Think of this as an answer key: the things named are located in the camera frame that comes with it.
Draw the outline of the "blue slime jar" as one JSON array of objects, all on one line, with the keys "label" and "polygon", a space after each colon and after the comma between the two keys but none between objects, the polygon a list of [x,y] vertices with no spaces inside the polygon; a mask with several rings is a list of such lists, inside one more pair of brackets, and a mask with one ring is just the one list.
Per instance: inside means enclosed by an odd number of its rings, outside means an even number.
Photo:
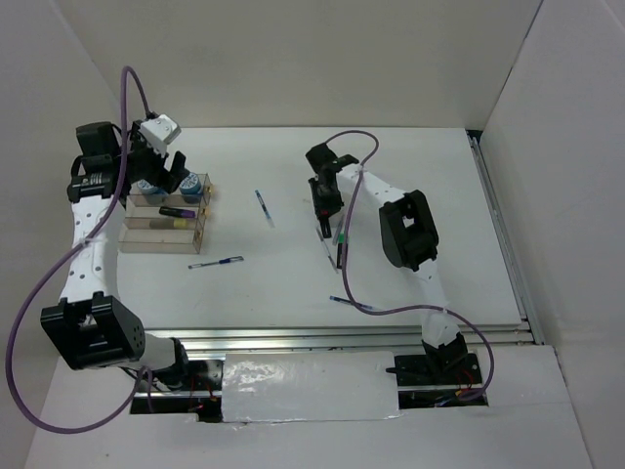
[{"label": "blue slime jar", "polygon": [[137,190],[142,195],[152,195],[159,191],[159,188],[149,183],[147,180],[137,182]]},{"label": "blue slime jar", "polygon": [[204,185],[201,178],[190,172],[180,183],[179,191],[185,203],[198,203],[204,193]]}]

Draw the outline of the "green highlighter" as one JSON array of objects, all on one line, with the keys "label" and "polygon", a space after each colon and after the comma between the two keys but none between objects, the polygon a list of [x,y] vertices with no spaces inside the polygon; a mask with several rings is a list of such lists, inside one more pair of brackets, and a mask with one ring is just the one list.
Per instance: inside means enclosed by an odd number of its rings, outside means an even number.
[{"label": "green highlighter", "polygon": [[344,232],[341,232],[337,238],[337,256],[336,256],[336,268],[339,271],[343,270],[344,265],[344,252],[346,250],[346,245],[348,244],[348,237]]}]

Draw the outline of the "purple highlighter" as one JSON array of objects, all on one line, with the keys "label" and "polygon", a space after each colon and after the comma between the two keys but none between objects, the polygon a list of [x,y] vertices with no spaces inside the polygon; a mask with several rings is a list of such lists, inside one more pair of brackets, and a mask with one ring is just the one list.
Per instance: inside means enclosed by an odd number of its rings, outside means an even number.
[{"label": "purple highlighter", "polygon": [[159,214],[167,217],[180,218],[180,219],[194,219],[196,213],[193,210],[174,208],[168,206],[161,206],[159,208]]}]

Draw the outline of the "yellow highlighter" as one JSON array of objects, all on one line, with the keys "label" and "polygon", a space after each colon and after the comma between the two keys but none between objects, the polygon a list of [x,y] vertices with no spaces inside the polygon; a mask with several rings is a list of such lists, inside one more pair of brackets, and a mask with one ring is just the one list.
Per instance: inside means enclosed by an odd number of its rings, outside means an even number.
[{"label": "yellow highlighter", "polygon": [[186,219],[152,219],[148,222],[151,230],[187,230]]}]

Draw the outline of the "blue pen bottom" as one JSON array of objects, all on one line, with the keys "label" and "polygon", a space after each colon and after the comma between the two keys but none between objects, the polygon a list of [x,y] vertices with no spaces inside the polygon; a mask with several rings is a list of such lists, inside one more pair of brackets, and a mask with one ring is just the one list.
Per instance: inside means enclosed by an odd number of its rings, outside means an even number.
[{"label": "blue pen bottom", "polygon": [[352,301],[352,300],[350,300],[348,298],[343,298],[343,297],[338,297],[338,296],[335,296],[335,295],[330,295],[329,296],[329,300],[331,302],[334,302],[334,303],[338,303],[338,304],[354,307],[358,311],[361,311],[361,312],[363,312],[363,313],[365,313],[365,314],[367,314],[369,316],[381,316],[381,315],[383,315],[383,312],[379,308],[375,308],[375,307],[370,306],[370,305],[358,303],[358,302]]}]

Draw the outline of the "clear pen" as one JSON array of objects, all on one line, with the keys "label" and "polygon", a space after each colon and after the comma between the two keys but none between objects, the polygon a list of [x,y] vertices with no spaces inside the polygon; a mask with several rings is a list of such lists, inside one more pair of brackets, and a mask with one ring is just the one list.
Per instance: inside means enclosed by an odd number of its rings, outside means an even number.
[{"label": "clear pen", "polygon": [[333,245],[337,245],[339,242],[339,237],[343,231],[343,226],[344,226],[344,218],[341,218],[338,223],[337,226],[335,227],[335,231],[332,237],[332,244]]},{"label": "clear pen", "polygon": [[327,259],[328,259],[328,261],[329,261],[329,263],[330,263],[330,265],[332,267],[332,270],[336,274],[338,274],[338,269],[336,267],[336,261],[332,257],[332,254],[331,254],[331,252],[329,250],[328,245],[326,244],[325,238],[323,237],[323,234],[322,234],[320,228],[319,227],[315,227],[315,232],[316,232],[317,237],[318,237],[318,239],[320,241],[320,245],[322,246],[322,248],[324,250],[324,253],[325,253],[325,255],[326,255],[326,257],[327,257]]}]

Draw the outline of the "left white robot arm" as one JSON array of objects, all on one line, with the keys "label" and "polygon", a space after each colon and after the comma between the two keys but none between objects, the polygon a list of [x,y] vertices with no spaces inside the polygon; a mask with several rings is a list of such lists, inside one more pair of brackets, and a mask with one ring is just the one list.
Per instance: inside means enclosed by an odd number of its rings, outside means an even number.
[{"label": "left white robot arm", "polygon": [[192,378],[181,341],[145,332],[140,318],[119,299],[117,238],[133,184],[145,180],[173,192],[188,174],[176,152],[165,165],[167,147],[181,133],[165,114],[150,113],[132,124],[121,155],[121,132],[111,122],[80,126],[81,148],[71,167],[67,196],[73,215],[69,269],[57,305],[42,310],[40,323],[73,370],[147,366],[161,388],[179,391]]}]

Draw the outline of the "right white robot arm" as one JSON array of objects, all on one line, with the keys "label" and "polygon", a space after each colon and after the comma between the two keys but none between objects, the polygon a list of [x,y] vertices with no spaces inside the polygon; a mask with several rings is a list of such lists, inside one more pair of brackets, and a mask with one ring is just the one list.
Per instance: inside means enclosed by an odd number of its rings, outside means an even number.
[{"label": "right white robot arm", "polygon": [[356,198],[377,212],[382,250],[392,266],[409,270],[426,303],[419,309],[422,345],[426,356],[425,377],[395,366],[390,373],[419,383],[446,383],[458,374],[468,356],[460,327],[447,309],[438,274],[439,236],[426,196],[419,190],[407,192],[391,186],[368,172],[354,156],[338,156],[326,143],[306,153],[313,171],[308,179],[312,207],[322,241],[348,234],[347,224],[332,228],[330,220],[340,212],[350,214]]}]

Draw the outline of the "clear three-compartment organizer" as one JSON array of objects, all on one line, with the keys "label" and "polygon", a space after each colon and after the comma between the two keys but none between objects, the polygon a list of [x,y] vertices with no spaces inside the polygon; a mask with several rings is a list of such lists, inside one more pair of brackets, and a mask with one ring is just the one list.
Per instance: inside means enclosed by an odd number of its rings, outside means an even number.
[{"label": "clear three-compartment organizer", "polygon": [[128,254],[197,254],[209,215],[212,181],[189,173],[171,193],[137,182],[127,198],[119,249]]}]

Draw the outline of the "blue refill pen top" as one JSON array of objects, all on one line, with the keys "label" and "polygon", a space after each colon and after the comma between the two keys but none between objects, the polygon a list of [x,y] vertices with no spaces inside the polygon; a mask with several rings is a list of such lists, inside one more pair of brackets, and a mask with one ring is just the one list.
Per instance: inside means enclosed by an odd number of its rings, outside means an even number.
[{"label": "blue refill pen top", "polygon": [[261,206],[261,209],[262,209],[262,211],[263,211],[263,214],[264,214],[264,216],[265,216],[265,219],[266,219],[266,221],[267,221],[268,225],[269,225],[272,229],[274,229],[274,228],[275,228],[274,221],[273,221],[273,219],[272,219],[271,213],[270,213],[270,211],[269,211],[269,209],[268,209],[268,207],[267,207],[267,205],[266,205],[266,203],[265,203],[265,201],[264,201],[264,199],[263,199],[263,197],[262,197],[262,195],[261,195],[260,191],[259,191],[259,190],[255,190],[255,195],[256,195],[257,200],[258,200],[258,202],[259,202],[259,204],[260,204],[260,206]]}]

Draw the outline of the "white foam board cover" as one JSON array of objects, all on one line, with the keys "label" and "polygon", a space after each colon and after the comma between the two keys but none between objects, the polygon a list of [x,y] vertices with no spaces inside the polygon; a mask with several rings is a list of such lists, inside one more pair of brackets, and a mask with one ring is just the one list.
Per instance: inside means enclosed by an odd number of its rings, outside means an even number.
[{"label": "white foam board cover", "polygon": [[377,421],[400,417],[390,352],[229,354],[228,423]]}]

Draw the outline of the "aluminium front rail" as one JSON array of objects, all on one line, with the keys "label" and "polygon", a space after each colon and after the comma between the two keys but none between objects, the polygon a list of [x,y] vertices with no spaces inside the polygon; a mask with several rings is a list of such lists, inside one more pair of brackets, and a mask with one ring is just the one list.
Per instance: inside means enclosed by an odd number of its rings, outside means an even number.
[{"label": "aluminium front rail", "polygon": [[314,328],[151,329],[176,337],[193,356],[221,353],[312,352],[385,349],[421,345],[421,329],[409,326]]}]

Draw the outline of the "aluminium right rail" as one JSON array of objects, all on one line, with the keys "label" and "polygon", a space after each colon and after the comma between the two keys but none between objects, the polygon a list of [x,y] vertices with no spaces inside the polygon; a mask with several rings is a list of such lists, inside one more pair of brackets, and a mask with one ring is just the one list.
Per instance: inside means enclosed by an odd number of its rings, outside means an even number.
[{"label": "aluminium right rail", "polygon": [[546,341],[543,327],[537,317],[533,301],[525,284],[516,253],[514,252],[512,241],[505,224],[503,212],[479,144],[482,131],[467,130],[466,134],[479,172],[479,178],[489,206],[492,223],[497,235],[521,318],[528,324],[529,331],[533,337],[533,343],[536,345],[545,345]]}]

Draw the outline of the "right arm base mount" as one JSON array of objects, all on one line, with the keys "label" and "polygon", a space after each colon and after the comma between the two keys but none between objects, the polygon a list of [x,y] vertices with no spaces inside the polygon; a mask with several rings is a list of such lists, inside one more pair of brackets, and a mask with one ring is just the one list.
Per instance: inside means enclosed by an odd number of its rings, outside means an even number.
[{"label": "right arm base mount", "polygon": [[478,357],[470,353],[445,373],[435,373],[425,355],[394,356],[395,365],[386,369],[396,378],[398,407],[402,410],[436,407],[485,406],[485,396],[462,400],[481,387]]}]

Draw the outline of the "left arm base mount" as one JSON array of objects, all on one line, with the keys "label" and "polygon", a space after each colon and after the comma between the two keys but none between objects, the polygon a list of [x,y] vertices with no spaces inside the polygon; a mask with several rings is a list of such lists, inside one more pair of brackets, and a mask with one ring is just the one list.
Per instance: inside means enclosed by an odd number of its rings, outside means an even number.
[{"label": "left arm base mount", "polygon": [[130,404],[132,415],[189,415],[204,423],[221,423],[222,360],[189,361],[182,372],[154,372],[144,379]]}]

